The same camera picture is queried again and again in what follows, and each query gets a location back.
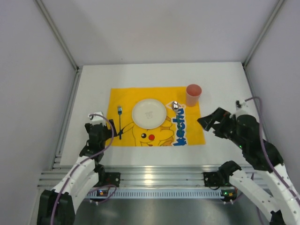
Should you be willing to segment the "blue metal fork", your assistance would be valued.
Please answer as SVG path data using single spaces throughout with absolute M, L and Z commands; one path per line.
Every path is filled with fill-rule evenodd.
M 119 130 L 121 129 L 121 115 L 122 115 L 122 107 L 119 105 L 118 108 L 118 115 L 119 115 Z

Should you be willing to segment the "yellow Pikachu placemat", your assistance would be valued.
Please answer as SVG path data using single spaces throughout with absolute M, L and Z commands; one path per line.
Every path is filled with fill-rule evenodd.
M 136 103 L 144 99 L 160 101 L 167 111 L 164 123 L 155 129 L 143 129 L 132 120 L 132 110 Z M 172 110 L 172 102 L 180 105 L 180 129 L 177 128 L 176 115 Z M 107 117 L 114 120 L 119 133 L 118 106 L 122 107 L 121 128 L 122 139 L 115 138 L 112 145 L 118 147 L 165 147 L 184 145 L 203 145 L 205 138 L 203 129 L 197 123 L 201 116 L 199 105 L 186 106 L 185 87 L 155 88 L 114 88 L 111 89 Z

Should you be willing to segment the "pink plastic cup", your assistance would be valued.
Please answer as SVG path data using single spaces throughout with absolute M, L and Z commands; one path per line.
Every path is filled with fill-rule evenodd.
M 186 105 L 189 107 L 195 106 L 202 93 L 202 88 L 197 84 L 190 84 L 186 88 Z

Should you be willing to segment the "cream round plate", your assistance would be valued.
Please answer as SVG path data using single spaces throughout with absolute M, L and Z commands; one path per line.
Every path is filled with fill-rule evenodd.
M 140 128 L 155 129 L 166 120 L 166 107 L 156 99 L 144 99 L 135 104 L 132 120 Z

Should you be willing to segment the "spoon with teal handle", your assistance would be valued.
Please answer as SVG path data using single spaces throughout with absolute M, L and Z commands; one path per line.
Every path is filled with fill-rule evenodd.
M 179 109 L 180 109 L 180 105 L 178 104 L 178 102 L 173 101 L 172 102 L 172 110 L 175 112 L 175 115 L 176 115 L 176 123 L 177 123 L 178 129 L 180 129 Z

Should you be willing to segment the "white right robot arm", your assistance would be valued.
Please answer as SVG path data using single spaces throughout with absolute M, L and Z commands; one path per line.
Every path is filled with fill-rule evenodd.
M 233 142 L 245 160 L 265 181 L 270 193 L 257 185 L 234 161 L 223 163 L 217 170 L 217 185 L 239 189 L 266 217 L 271 225 L 300 223 L 300 195 L 295 190 L 277 148 L 260 136 L 259 122 L 242 109 L 231 114 L 217 108 L 199 118 L 205 131 L 213 129 L 216 137 Z

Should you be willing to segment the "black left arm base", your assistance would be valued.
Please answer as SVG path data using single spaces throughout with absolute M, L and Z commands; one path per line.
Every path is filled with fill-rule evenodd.
M 115 185 L 119 187 L 120 185 L 120 176 L 119 172 L 104 172 L 99 175 L 99 182 L 97 183 L 97 187 L 102 187 L 105 185 Z

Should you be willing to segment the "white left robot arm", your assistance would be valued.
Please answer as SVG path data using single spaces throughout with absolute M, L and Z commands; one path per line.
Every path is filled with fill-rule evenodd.
M 103 190 L 104 197 L 112 197 L 120 185 L 120 173 L 106 172 L 100 163 L 118 135 L 114 121 L 96 113 L 89 118 L 91 122 L 84 125 L 88 140 L 75 164 L 55 187 L 40 196 L 38 225 L 72 225 L 87 195 Z

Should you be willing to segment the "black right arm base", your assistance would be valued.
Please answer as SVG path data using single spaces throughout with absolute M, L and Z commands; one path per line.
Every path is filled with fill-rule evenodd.
M 204 186 L 208 188 L 224 187 L 223 177 L 219 172 L 203 172 Z

